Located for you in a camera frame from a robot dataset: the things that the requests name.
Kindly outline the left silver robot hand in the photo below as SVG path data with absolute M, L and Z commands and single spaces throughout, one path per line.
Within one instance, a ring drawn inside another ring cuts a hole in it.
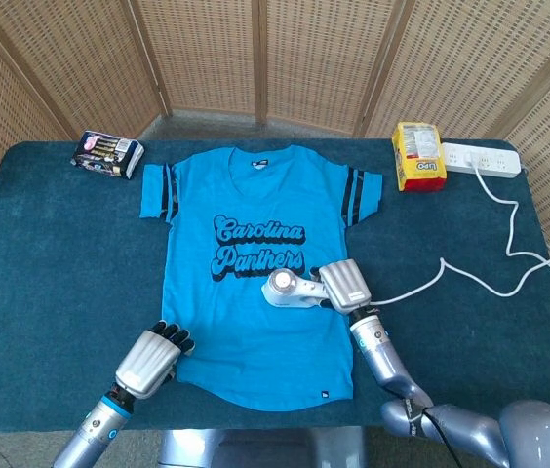
M 147 399 L 172 377 L 177 360 L 194 347 L 189 330 L 160 320 L 139 336 L 116 370 L 115 382 L 136 399 Z

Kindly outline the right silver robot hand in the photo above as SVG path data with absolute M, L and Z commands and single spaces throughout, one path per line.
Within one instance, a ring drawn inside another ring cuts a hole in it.
M 342 315 L 369 306 L 372 295 L 359 269 L 352 259 L 336 261 L 322 267 L 310 269 L 312 281 L 320 283 L 325 292 L 318 304 L 323 308 L 331 308 Z

